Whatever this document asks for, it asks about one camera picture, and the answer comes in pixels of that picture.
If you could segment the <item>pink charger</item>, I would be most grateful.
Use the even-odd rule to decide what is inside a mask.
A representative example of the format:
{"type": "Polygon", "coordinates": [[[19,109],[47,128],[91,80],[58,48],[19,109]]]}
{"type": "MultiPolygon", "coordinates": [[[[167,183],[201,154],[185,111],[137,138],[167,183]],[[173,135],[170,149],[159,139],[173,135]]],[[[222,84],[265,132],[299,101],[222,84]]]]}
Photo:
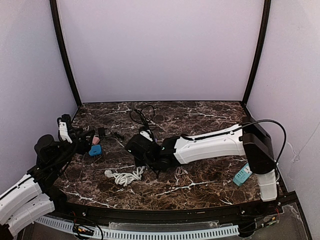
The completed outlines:
{"type": "Polygon", "coordinates": [[[100,142],[100,139],[97,136],[94,136],[92,139],[92,145],[98,145],[100,142]]]}

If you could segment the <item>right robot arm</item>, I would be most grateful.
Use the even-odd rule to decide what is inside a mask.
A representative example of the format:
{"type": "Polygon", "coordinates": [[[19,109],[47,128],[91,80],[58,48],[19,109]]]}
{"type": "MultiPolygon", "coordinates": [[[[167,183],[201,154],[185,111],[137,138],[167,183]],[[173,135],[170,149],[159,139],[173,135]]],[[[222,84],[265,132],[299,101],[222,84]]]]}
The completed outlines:
{"type": "Polygon", "coordinates": [[[274,201],[278,196],[278,159],[274,157],[271,135],[262,123],[274,123],[274,120],[246,118],[223,130],[169,137],[162,144],[156,143],[148,130],[142,130],[137,135],[142,147],[141,161],[155,171],[165,171],[205,159],[246,156],[250,170],[257,177],[261,200],[274,201]]]}

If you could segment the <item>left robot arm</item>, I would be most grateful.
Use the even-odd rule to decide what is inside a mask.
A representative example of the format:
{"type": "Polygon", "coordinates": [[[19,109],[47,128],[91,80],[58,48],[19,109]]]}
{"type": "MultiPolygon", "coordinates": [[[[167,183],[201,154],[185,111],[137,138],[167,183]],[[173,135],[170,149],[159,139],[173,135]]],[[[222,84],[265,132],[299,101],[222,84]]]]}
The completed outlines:
{"type": "Polygon", "coordinates": [[[54,183],[67,170],[74,155],[92,148],[95,130],[74,128],[71,116],[57,119],[58,139],[41,136],[34,146],[36,164],[0,196],[0,238],[12,240],[38,218],[62,209],[66,195],[54,183]]]}

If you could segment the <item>purple power strip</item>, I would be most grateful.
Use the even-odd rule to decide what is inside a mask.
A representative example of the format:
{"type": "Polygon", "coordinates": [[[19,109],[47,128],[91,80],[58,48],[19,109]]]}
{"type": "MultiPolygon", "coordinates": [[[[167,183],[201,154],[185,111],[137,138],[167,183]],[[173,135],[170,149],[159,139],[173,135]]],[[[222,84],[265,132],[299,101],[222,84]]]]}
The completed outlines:
{"type": "Polygon", "coordinates": [[[133,172],[112,172],[110,169],[104,171],[107,178],[114,179],[116,185],[127,187],[134,181],[140,181],[145,171],[145,166],[138,166],[133,172]]]}

